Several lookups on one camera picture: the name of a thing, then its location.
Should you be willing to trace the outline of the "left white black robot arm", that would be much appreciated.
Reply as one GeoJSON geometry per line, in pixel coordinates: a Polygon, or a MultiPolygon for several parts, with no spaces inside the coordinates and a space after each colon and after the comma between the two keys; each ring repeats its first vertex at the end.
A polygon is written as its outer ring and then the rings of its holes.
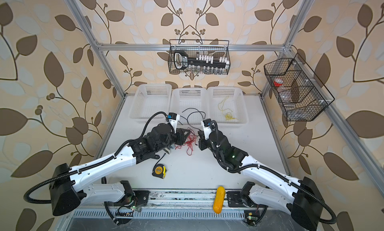
{"type": "Polygon", "coordinates": [[[120,169],[137,165],[148,159],[161,160],[158,151],[167,151],[171,146],[182,146],[191,134],[189,129],[178,128],[180,116],[176,113],[155,113],[166,119],[149,133],[144,130],[136,139],[126,140],[112,154],[94,161],[69,167],[59,165],[51,179],[43,181],[24,194],[24,201],[30,204],[50,204],[54,216],[61,216],[85,203],[102,202],[108,216],[117,225],[117,219],[109,209],[109,203],[128,202],[128,207],[135,206],[135,196],[128,181],[107,184],[106,177],[120,169]]]}

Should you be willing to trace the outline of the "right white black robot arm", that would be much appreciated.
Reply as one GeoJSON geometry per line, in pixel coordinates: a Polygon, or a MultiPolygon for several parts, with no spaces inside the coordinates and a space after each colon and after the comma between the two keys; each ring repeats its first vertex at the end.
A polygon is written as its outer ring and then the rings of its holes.
{"type": "Polygon", "coordinates": [[[231,174],[245,175],[259,183],[247,182],[241,191],[245,206],[264,205],[291,215],[308,231],[315,231],[320,223],[335,224],[337,215],[326,204],[317,185],[310,178],[302,180],[284,175],[232,146],[218,129],[216,121],[204,119],[199,131],[199,148],[209,149],[221,168],[231,174]]]}

